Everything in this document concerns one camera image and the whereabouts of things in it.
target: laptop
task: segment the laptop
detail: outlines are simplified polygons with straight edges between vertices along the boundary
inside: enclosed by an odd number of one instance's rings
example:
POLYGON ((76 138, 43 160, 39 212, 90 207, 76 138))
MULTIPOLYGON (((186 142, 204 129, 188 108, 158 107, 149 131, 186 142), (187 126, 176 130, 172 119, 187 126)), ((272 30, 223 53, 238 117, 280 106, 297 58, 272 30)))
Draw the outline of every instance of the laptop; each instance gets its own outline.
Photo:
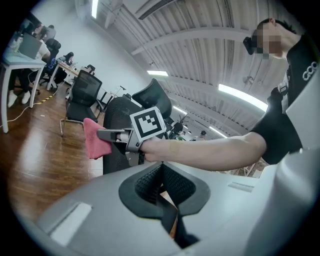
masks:
POLYGON ((19 47, 19 52, 32 59, 35 59, 41 45, 42 42, 34 38, 32 35, 25 33, 23 41, 19 47))

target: bottle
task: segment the bottle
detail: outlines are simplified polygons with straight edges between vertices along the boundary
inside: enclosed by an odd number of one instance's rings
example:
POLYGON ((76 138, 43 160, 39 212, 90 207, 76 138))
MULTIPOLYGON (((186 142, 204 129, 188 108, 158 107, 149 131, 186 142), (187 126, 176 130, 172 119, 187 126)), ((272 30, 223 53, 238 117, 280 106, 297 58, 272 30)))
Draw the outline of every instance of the bottle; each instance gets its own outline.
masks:
POLYGON ((24 35, 23 35, 23 34, 21 34, 21 35, 18 37, 18 39, 16 40, 15 48, 14 48, 14 52, 15 52, 15 53, 17 53, 17 52, 18 52, 19 47, 20 47, 20 45, 21 45, 21 43, 22 43, 23 39, 24 39, 24 35))

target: man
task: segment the man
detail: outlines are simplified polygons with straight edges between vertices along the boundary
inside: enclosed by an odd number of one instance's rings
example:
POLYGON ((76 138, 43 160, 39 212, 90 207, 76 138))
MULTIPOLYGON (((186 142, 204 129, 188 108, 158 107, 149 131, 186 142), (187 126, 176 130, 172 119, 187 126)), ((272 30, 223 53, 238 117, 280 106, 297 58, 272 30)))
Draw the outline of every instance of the man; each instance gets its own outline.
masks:
POLYGON ((289 64, 284 81, 267 99, 268 109, 263 117, 243 136, 196 142, 152 138, 141 146, 148 161, 173 161, 210 171, 227 171, 249 166, 261 157, 268 164, 277 164, 287 153, 302 147, 285 110, 315 73, 318 49, 306 34, 297 35, 285 22, 273 18, 260 22, 252 38, 247 37, 243 44, 250 55, 265 53, 286 59, 289 64))
POLYGON ((47 35, 46 35, 44 42, 48 41, 49 39, 55 39, 55 36, 56 36, 56 30, 55 30, 54 25, 48 26, 47 30, 48 30, 48 32, 47 32, 47 35))
POLYGON ((204 141, 206 135, 207 135, 207 132, 205 130, 202 130, 200 133, 200 136, 194 136, 190 141, 191 142, 204 141))

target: apriltag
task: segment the apriltag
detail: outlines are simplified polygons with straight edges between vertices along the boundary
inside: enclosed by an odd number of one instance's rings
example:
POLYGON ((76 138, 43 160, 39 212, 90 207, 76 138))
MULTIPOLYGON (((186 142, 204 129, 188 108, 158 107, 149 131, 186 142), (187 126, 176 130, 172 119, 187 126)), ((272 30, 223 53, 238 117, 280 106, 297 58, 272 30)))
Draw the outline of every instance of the apriltag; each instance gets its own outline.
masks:
POLYGON ((160 110, 154 106, 130 115, 139 142, 143 142, 166 131, 160 110))

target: ceiling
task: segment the ceiling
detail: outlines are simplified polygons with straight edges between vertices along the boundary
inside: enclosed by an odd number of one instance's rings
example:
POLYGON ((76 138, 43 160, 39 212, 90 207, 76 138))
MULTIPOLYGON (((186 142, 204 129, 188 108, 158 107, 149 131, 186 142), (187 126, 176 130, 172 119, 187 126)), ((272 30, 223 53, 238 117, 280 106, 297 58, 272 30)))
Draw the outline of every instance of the ceiling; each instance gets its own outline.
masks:
MULTIPOLYGON (((119 43, 143 69, 168 73, 154 77, 172 104, 188 112, 188 126, 201 130, 200 122, 228 137, 246 134, 264 112, 218 91, 218 84, 266 103, 287 62, 250 56, 242 41, 268 17, 286 20, 299 32, 294 18, 273 0, 176 0, 140 20, 128 1, 99 0, 96 22, 111 36, 117 30, 125 40, 119 43)), ((221 138, 209 132, 211 139, 221 138)))

